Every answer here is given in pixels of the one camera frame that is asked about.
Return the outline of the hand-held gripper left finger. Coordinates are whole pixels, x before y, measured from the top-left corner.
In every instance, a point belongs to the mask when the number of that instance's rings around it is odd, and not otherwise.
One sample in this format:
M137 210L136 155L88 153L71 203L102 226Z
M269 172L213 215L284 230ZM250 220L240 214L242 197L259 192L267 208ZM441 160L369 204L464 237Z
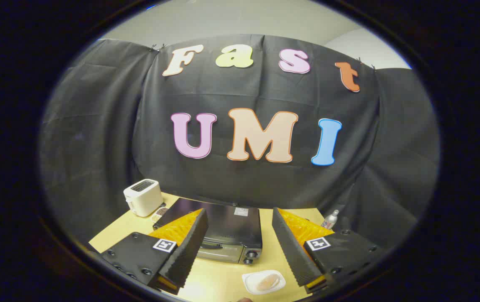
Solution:
M184 287L208 229L200 208L152 233L132 232L101 253L102 259L148 287L178 294Z

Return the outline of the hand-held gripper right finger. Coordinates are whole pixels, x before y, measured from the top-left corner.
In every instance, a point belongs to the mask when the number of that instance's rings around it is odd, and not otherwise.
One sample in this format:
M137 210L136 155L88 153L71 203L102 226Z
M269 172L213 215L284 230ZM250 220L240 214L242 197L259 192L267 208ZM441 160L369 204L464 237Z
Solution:
M297 284L308 294L335 291L378 264L385 249L350 229L332 231L281 208L272 227Z

